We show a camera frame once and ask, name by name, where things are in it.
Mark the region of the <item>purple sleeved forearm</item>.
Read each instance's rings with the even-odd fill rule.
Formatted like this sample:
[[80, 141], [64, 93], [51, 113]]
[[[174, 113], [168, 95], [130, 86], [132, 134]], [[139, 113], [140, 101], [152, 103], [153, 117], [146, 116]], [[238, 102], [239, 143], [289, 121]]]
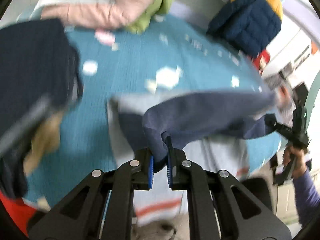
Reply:
[[293, 179], [293, 185], [299, 223], [302, 227], [305, 227], [319, 209], [319, 194], [308, 168], [303, 175]]

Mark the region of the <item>person's right hand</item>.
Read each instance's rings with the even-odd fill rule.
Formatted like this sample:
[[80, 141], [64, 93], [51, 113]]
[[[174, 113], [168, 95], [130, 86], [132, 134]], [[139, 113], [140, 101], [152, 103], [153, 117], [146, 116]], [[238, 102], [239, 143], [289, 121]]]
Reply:
[[307, 171], [307, 165], [304, 160], [304, 150], [294, 147], [291, 143], [287, 143], [283, 154], [283, 165], [287, 166], [291, 162], [291, 155], [295, 156], [296, 163], [294, 165], [292, 176], [294, 179], [301, 177]]

